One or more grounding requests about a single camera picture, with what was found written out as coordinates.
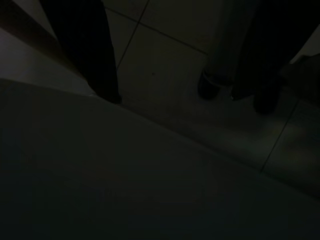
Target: shoe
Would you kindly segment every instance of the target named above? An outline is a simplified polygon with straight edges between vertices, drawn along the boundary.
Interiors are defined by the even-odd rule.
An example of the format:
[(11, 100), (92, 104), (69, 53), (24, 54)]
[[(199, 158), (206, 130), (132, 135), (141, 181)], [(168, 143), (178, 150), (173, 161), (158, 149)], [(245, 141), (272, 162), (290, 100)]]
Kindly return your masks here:
[(285, 82), (283, 77), (278, 76), (270, 86), (254, 95), (253, 107), (258, 114), (270, 115), (275, 112)]
[(220, 91), (220, 87), (211, 84), (208, 78), (203, 71), (198, 82), (198, 94), (202, 99), (207, 101), (214, 99)]

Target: tile grout line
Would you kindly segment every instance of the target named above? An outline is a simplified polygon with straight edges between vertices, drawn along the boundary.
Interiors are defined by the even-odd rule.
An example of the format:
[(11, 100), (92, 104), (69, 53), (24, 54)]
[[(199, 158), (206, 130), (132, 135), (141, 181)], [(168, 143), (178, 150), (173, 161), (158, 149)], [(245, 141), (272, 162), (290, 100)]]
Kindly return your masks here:
[(137, 31), (137, 29), (138, 29), (139, 23), (140, 23), (143, 15), (144, 15), (144, 13), (145, 13), (148, 5), (149, 5), (149, 2), (150, 2), (150, 0), (148, 0), (148, 1), (146, 2), (145, 6), (144, 6), (144, 9), (143, 9), (143, 11), (142, 11), (142, 13), (141, 13), (141, 15), (140, 15), (140, 17), (139, 17), (139, 20), (138, 20), (138, 22), (137, 22), (136, 25), (135, 25), (135, 28), (134, 28), (134, 30), (133, 30), (133, 33), (132, 33), (130, 39), (129, 39), (129, 42), (128, 42), (128, 44), (126, 45), (126, 48), (125, 48), (124, 53), (123, 53), (123, 55), (122, 55), (122, 57), (121, 57), (121, 59), (120, 59), (120, 61), (119, 61), (119, 63), (118, 63), (118, 66), (116, 67), (117, 70), (119, 69), (119, 67), (120, 67), (123, 59), (125, 58), (125, 55), (126, 55), (126, 53), (127, 53), (127, 50), (128, 50), (128, 48), (129, 48), (129, 46), (130, 46), (130, 43), (131, 43), (132, 39), (134, 38), (134, 36), (135, 36), (135, 34), (136, 34), (136, 31)]
[(140, 24), (141, 26), (144, 26), (145, 28), (148, 28), (148, 29), (150, 29), (150, 30), (153, 30), (153, 31), (157, 32), (158, 34), (161, 34), (161, 35), (163, 35), (163, 36), (165, 36), (165, 37), (167, 37), (167, 38), (169, 38), (169, 39), (171, 39), (171, 40), (174, 40), (175, 42), (178, 42), (178, 43), (180, 43), (180, 44), (182, 44), (182, 45), (184, 45), (184, 46), (186, 46), (186, 47), (189, 47), (189, 48), (191, 48), (191, 49), (193, 49), (193, 50), (195, 50), (195, 51), (197, 51), (197, 52), (199, 52), (199, 53), (201, 53), (201, 54), (204, 54), (204, 55), (208, 56), (208, 53), (207, 53), (207, 52), (205, 52), (205, 51), (203, 51), (203, 50), (201, 50), (201, 49), (199, 49), (199, 48), (197, 48), (197, 47), (195, 47), (195, 46), (192, 46), (192, 45), (189, 44), (189, 43), (186, 43), (186, 42), (184, 42), (184, 41), (181, 41), (181, 40), (179, 40), (179, 39), (177, 39), (177, 38), (175, 38), (175, 37), (173, 37), (173, 36), (170, 36), (170, 35), (162, 32), (162, 31), (160, 31), (160, 30), (157, 30), (157, 29), (155, 29), (155, 28), (153, 28), (153, 27), (151, 27), (151, 26), (148, 26), (148, 25), (146, 25), (146, 24), (144, 24), (144, 23), (141, 23), (141, 19), (142, 19), (142, 17), (143, 17), (143, 14), (145, 13), (145, 11), (142, 12), (142, 14), (141, 14), (141, 16), (140, 16), (140, 19), (137, 21), (137, 20), (135, 20), (135, 19), (133, 19), (133, 18), (127, 16), (127, 15), (124, 15), (123, 13), (120, 13), (120, 12), (118, 12), (118, 11), (116, 11), (116, 10), (113, 10), (113, 9), (111, 9), (111, 8), (109, 8), (109, 7), (106, 7), (106, 6), (105, 6), (104, 8), (107, 9), (107, 10), (109, 10), (109, 11), (111, 11), (111, 12), (113, 12), (113, 13), (115, 13), (115, 14), (118, 14), (118, 15), (126, 18), (126, 19), (129, 19), (129, 20), (131, 20), (131, 21), (133, 21), (133, 22), (135, 22), (135, 23), (138, 23), (138, 25)]
[(262, 168), (261, 168), (261, 170), (260, 170), (260, 173), (263, 173), (263, 171), (264, 171), (264, 169), (265, 169), (265, 167), (266, 167), (266, 165), (267, 165), (267, 162), (269, 161), (269, 159), (270, 159), (270, 157), (271, 157), (271, 154), (272, 154), (273, 151), (275, 150), (276, 145), (277, 145), (278, 141), (280, 140), (280, 137), (281, 137), (282, 134), (284, 133), (285, 128), (286, 128), (286, 126), (288, 125), (288, 123), (289, 123), (291, 117), (293, 116), (294, 112), (296, 111), (299, 103), (300, 103), (300, 99), (298, 99), (298, 100), (296, 101), (296, 103), (295, 103), (292, 111), (290, 112), (290, 114), (289, 114), (289, 116), (288, 116), (288, 119), (286, 120), (286, 122), (285, 122), (285, 124), (284, 124), (284, 126), (283, 126), (283, 128), (282, 128), (282, 130), (281, 130), (281, 132), (280, 132), (280, 134), (279, 134), (279, 136), (277, 137), (277, 139), (276, 139), (276, 141), (275, 141), (275, 143), (274, 143), (274, 145), (273, 145), (273, 147), (272, 147), (272, 149), (271, 149), (268, 157), (266, 158), (266, 160), (264, 161), (264, 163), (263, 163), (263, 165), (262, 165)]

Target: dark trousers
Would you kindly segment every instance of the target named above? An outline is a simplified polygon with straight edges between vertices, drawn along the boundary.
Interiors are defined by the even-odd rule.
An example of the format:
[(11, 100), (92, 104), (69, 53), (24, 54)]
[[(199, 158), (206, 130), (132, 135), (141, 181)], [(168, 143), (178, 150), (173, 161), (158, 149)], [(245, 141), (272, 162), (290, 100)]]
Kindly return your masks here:
[(318, 0), (260, 3), (241, 49), (232, 89), (234, 100), (272, 84), (318, 27), (319, 6)]
[(102, 98), (120, 103), (117, 67), (101, 0), (40, 0), (62, 50)]

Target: foot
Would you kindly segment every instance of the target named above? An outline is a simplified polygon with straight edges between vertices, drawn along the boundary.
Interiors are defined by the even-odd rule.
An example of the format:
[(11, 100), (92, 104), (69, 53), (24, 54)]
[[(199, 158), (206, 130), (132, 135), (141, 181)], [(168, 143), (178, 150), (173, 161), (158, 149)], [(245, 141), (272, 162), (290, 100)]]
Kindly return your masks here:
[(200, 80), (198, 82), (198, 94), (204, 100), (214, 99), (220, 91), (220, 87), (211, 84), (208, 81), (208, 76), (205, 72), (202, 72)]
[(273, 84), (254, 95), (253, 107), (258, 114), (269, 115), (275, 112), (285, 79), (277, 77)]

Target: floor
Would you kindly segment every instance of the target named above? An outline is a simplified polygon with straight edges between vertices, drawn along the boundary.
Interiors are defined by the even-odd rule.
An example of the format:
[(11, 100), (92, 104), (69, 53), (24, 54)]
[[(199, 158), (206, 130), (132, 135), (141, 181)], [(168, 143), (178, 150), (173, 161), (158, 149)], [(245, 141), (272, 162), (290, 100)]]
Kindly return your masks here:
[[(125, 108), (320, 197), (320, 110), (287, 92), (276, 112), (267, 117), (255, 114), (252, 98), (232, 102), (229, 89), (222, 90), (215, 101), (198, 97), (197, 82), (222, 1), (183, 1), (183, 7), (182, 0), (103, 2)], [(10, 58), (15, 63), (18, 59), (21, 66), (19, 71), (4, 68), (0, 77), (87, 96), (92, 93), (83, 79), (6, 32), (0, 36), (12, 38), (0, 46), (1, 55), (13, 49), (15, 42)], [(27, 61), (32, 65), (25, 66)], [(5, 66), (8, 60), (0, 63)]]

